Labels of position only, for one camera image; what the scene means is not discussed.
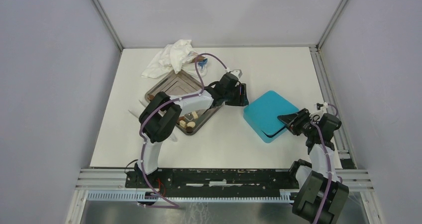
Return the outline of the teal chocolate box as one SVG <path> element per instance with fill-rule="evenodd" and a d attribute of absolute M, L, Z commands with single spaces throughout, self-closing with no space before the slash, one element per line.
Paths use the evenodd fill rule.
<path fill-rule="evenodd" d="M 271 143 L 287 131 L 285 125 L 276 117 L 251 118 L 249 116 L 245 116 L 244 119 L 265 143 Z"/>

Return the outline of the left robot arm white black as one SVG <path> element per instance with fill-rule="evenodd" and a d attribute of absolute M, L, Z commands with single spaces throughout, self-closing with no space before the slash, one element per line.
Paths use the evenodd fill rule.
<path fill-rule="evenodd" d="M 159 92 L 139 116 L 139 134 L 143 138 L 137 168 L 137 181 L 144 188 L 156 183 L 158 157 L 164 140 L 170 137 L 180 117 L 198 110 L 223 105 L 245 107 L 249 104 L 246 84 L 240 82 L 241 70 L 225 73 L 222 78 L 200 90 L 183 96 L 169 96 Z"/>

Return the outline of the metal serving tongs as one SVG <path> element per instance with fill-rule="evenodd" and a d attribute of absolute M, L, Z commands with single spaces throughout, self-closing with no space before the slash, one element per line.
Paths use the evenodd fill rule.
<path fill-rule="evenodd" d="M 138 105 L 133 105 L 128 109 L 129 113 L 132 114 L 137 119 L 139 119 L 141 113 L 147 107 L 146 103 L 143 102 L 142 100 L 138 100 L 138 102 L 139 102 Z M 173 133 L 173 132 L 170 134 L 168 139 L 171 140 L 174 143 L 178 142 L 178 138 L 176 137 L 175 133 Z"/>

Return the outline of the stainless steel tray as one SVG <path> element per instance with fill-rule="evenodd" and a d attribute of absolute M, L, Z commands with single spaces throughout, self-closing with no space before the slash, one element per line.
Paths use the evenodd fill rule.
<path fill-rule="evenodd" d="M 182 96 L 198 91 L 200 88 L 200 82 L 185 71 L 181 71 L 178 74 L 170 72 L 147 91 L 144 98 L 149 103 L 158 92 L 165 92 L 169 96 Z M 176 127 L 185 135 L 194 135 L 219 109 L 219 107 L 216 107 L 207 110 L 196 110 L 190 113 L 186 112 L 179 117 Z"/>

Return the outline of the teal box lid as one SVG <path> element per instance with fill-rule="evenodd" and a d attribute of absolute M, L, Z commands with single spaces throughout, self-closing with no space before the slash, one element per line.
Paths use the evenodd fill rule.
<path fill-rule="evenodd" d="M 298 112 L 299 109 L 275 91 L 267 91 L 243 110 L 243 117 L 270 118 Z"/>

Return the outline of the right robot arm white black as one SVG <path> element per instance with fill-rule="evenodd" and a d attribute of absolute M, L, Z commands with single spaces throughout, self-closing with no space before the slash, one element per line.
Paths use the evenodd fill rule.
<path fill-rule="evenodd" d="M 299 188 L 293 203 L 293 214 L 312 224 L 335 224 L 349 195 L 334 167 L 334 144 L 331 141 L 341 120 L 326 111 L 311 113 L 302 109 L 278 116 L 293 135 L 306 137 L 310 161 L 299 159 L 289 169 L 288 183 Z"/>

